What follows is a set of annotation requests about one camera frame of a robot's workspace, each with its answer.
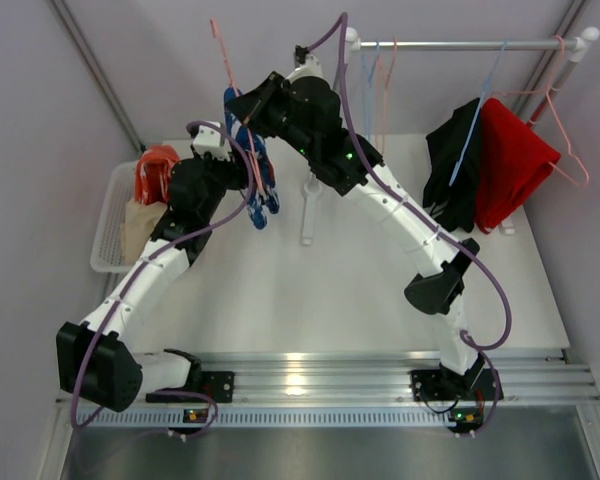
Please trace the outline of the blue patterned trousers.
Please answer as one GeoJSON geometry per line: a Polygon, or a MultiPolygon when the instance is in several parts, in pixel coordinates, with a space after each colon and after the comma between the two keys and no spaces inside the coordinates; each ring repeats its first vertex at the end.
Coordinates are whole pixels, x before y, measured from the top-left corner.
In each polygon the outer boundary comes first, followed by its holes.
{"type": "Polygon", "coordinates": [[[269,158],[264,138],[244,127],[226,106],[230,100],[241,94],[242,92],[235,85],[229,85],[224,91],[225,126],[231,137],[240,144],[249,156],[255,187],[249,195],[247,213],[254,227],[262,230],[267,226],[265,210],[268,210],[272,215],[278,214],[280,201],[276,189],[274,166],[269,158]]]}

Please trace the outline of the orange white patterned trousers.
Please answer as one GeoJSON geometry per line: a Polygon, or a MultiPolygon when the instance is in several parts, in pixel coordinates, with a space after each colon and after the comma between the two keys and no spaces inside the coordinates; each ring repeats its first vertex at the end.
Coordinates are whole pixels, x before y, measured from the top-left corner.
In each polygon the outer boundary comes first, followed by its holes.
{"type": "Polygon", "coordinates": [[[173,147],[150,146],[136,164],[135,202],[143,205],[168,203],[172,169],[179,161],[180,157],[173,147]]]}

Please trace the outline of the blue wire hanger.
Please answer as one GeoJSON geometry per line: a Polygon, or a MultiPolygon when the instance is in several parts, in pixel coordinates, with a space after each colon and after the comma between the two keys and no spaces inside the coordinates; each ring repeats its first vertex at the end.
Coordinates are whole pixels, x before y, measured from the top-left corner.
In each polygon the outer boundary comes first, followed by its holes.
{"type": "Polygon", "coordinates": [[[362,66],[362,108],[363,108],[363,134],[367,140],[373,136],[373,122],[375,118],[375,71],[380,60],[379,42],[372,43],[374,55],[366,53],[361,55],[362,66]]]}

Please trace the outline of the beige drawstring trousers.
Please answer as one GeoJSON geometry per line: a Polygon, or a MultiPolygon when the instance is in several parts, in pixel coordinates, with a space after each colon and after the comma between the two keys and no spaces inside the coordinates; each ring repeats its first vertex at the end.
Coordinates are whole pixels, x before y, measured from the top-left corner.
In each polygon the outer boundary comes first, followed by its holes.
{"type": "Polygon", "coordinates": [[[125,205],[124,221],[120,225],[120,246],[124,265],[139,259],[154,228],[167,210],[167,205],[155,202],[144,205],[129,200],[125,205]]]}

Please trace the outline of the pink wire hanger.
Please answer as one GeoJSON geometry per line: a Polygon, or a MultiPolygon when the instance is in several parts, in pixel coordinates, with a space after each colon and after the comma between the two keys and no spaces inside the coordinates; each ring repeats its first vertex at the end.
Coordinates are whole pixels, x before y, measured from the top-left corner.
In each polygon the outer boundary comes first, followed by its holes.
{"type": "Polygon", "coordinates": [[[390,84],[397,59],[398,47],[396,37],[393,37],[391,47],[391,59],[389,64],[385,64],[381,55],[378,56],[378,60],[376,62],[376,83],[379,99],[377,146],[382,154],[385,153],[386,148],[390,84]]]}

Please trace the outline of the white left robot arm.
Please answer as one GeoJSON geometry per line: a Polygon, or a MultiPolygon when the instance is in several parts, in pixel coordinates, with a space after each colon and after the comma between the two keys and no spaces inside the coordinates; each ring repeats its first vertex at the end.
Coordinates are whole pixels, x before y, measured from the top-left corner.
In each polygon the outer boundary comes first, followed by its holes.
{"type": "Polygon", "coordinates": [[[213,216],[230,190],[252,188],[247,153],[196,147],[170,171],[168,202],[139,258],[121,283],[79,323],[56,335],[60,387],[72,401],[114,412],[137,398],[197,395],[200,360],[178,349],[134,354],[129,346],[169,287],[198,259],[212,232],[228,223],[213,216]]]}

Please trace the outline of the blue hanger with black trousers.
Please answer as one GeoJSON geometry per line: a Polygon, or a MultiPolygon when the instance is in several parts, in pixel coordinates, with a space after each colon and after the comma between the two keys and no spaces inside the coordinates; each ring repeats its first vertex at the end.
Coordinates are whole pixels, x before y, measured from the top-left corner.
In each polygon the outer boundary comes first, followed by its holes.
{"type": "Polygon", "coordinates": [[[495,61],[493,63],[493,66],[492,66],[491,70],[489,71],[489,73],[487,74],[487,76],[486,76],[486,78],[485,78],[485,80],[484,80],[484,82],[482,84],[482,90],[481,90],[480,95],[478,97],[478,103],[477,103],[477,106],[476,106],[476,108],[474,110],[473,117],[471,119],[471,123],[470,123],[469,129],[467,131],[467,135],[465,137],[464,144],[463,144],[462,149],[460,151],[459,157],[458,157],[457,161],[454,164],[454,168],[452,170],[452,173],[451,173],[451,176],[450,176],[450,179],[449,179],[449,182],[448,182],[448,186],[449,187],[451,187],[451,186],[453,186],[455,184],[456,179],[457,179],[457,177],[459,175],[459,172],[461,170],[461,167],[463,166],[464,159],[465,159],[467,150],[469,149],[469,146],[471,144],[471,140],[472,140],[475,128],[476,128],[476,124],[477,124],[477,121],[478,121],[478,118],[479,118],[482,106],[483,106],[483,104],[484,104],[484,102],[486,100],[487,94],[491,91],[491,86],[492,86],[492,83],[493,83],[494,74],[495,74],[495,72],[496,72],[496,70],[498,68],[498,65],[499,65],[499,63],[501,61],[501,58],[504,55],[504,53],[505,53],[508,45],[509,45],[509,41],[508,40],[505,40],[502,43],[502,46],[501,46],[501,48],[499,50],[499,53],[498,53],[498,55],[497,55],[497,57],[496,57],[496,59],[495,59],[495,61]]]}

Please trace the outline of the red trousers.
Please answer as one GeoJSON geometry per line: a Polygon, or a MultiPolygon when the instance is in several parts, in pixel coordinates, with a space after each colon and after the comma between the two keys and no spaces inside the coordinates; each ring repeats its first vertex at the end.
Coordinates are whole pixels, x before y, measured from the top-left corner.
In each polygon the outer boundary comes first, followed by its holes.
{"type": "Polygon", "coordinates": [[[553,172],[561,154],[495,98],[484,103],[481,121],[474,223],[488,233],[524,204],[553,172]]]}

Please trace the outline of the white plastic basket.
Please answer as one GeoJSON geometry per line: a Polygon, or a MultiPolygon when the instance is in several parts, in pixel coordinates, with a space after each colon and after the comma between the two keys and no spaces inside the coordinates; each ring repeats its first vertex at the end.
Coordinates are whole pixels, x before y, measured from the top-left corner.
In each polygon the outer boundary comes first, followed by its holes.
{"type": "Polygon", "coordinates": [[[136,164],[122,163],[111,173],[90,257],[91,268],[96,272],[121,274],[131,268],[122,262],[120,225],[126,203],[134,199],[136,164]]]}

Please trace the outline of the white clothes rack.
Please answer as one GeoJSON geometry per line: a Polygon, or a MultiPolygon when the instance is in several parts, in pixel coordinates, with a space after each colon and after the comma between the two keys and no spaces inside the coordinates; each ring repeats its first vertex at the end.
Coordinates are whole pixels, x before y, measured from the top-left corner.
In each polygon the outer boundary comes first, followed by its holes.
{"type": "MultiPolygon", "coordinates": [[[[315,45],[307,47],[312,53],[315,48],[318,48],[324,42],[326,42],[333,34],[336,33],[338,25],[335,25],[331,30],[327,32],[315,45]]],[[[558,51],[560,50],[560,58],[564,56],[566,51],[571,52],[566,64],[560,67],[559,70],[552,70],[550,72],[550,78],[547,80],[546,88],[544,90],[523,90],[523,91],[510,91],[510,92],[495,92],[491,93],[508,96],[508,95],[519,95],[529,96],[543,93],[544,99],[538,104],[533,115],[530,117],[528,125],[533,127],[537,124],[537,121],[542,116],[544,110],[550,107],[552,114],[557,125],[561,129],[567,146],[569,148],[569,155],[571,155],[571,144],[570,140],[564,130],[560,119],[556,114],[555,108],[552,103],[552,99],[562,88],[566,79],[572,73],[573,69],[582,61],[592,45],[599,39],[600,30],[596,27],[589,27],[584,29],[579,36],[573,39],[565,40],[559,35],[554,35],[552,39],[544,40],[512,40],[509,41],[509,45],[506,51],[558,51]]],[[[502,43],[501,41],[397,41],[398,50],[405,51],[499,51],[502,43]]],[[[358,32],[354,28],[347,27],[344,40],[344,67],[338,66],[336,69],[336,75],[334,77],[334,89],[337,90],[339,80],[341,77],[344,78],[348,60],[352,52],[358,52],[360,50],[372,49],[373,42],[361,42],[358,32]]],[[[391,42],[379,42],[380,50],[388,49],[391,46],[391,42]]],[[[584,164],[576,156],[571,155],[574,159],[579,162],[579,165],[586,175],[586,183],[589,181],[589,174],[584,164]]],[[[320,196],[323,193],[323,186],[318,181],[315,174],[310,174],[307,182],[303,186],[304,195],[304,211],[302,217],[302,228],[301,228],[301,244],[303,246],[311,246],[315,236],[315,225],[316,225],[316,212],[320,196]]]]}

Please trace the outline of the black drawstring trousers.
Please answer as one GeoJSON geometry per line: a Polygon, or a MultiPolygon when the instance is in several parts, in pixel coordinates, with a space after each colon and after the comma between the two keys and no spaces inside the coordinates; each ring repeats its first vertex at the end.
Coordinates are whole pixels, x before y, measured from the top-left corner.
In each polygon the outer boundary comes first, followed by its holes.
{"type": "Polygon", "coordinates": [[[474,229],[476,197],[483,156],[482,125],[477,98],[426,136],[431,172],[422,206],[449,232],[474,229]]]}

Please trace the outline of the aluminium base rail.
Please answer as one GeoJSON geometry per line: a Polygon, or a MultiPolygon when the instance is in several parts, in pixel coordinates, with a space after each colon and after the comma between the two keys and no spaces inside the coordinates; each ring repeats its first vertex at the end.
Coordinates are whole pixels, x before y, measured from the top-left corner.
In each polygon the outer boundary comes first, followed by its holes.
{"type": "MultiPolygon", "coordinates": [[[[505,406],[596,404],[590,368],[561,353],[489,355],[499,372],[505,406]]],[[[235,373],[233,405],[245,407],[413,406],[410,372],[433,368],[432,352],[208,353],[206,371],[235,373]]]]}

